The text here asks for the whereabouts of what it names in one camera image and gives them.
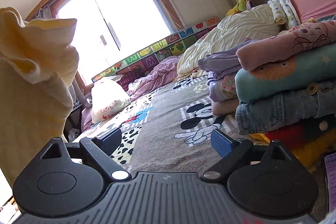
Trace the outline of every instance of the purple phone screen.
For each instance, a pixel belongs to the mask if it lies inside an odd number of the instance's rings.
[[[327,173],[329,211],[336,208],[336,153],[324,157],[325,171]]]

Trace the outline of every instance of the curtain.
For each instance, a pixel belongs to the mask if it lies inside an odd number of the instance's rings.
[[[46,4],[44,5],[36,14],[34,19],[52,19],[53,15],[51,14],[50,5]],[[86,102],[85,97],[82,93],[82,91],[79,88],[79,85],[74,78],[72,81],[72,84],[69,86],[69,92],[71,94],[71,97],[73,99],[74,106],[77,106],[79,104],[84,104]]]

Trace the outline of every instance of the triangular cutout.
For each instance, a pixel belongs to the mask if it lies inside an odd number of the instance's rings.
[[[274,147],[272,151],[271,159],[273,160],[286,160],[285,155],[283,154],[283,151],[280,147]]]
[[[44,153],[42,156],[43,160],[46,159],[54,159],[54,158],[60,158],[62,157],[61,150],[59,148],[59,145],[57,143],[54,143],[47,152]]]

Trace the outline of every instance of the smartphone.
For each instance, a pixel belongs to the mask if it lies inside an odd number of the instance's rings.
[[[331,212],[336,208],[336,151],[326,154],[323,158],[323,163],[325,167],[328,212]]]

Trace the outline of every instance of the bed sheet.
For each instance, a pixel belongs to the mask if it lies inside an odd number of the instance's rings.
[[[111,158],[133,175],[137,170],[201,173],[220,160],[210,143],[213,129],[239,138],[234,113],[212,115],[206,82],[204,76],[165,85],[95,124],[75,141],[120,127],[122,142]]]

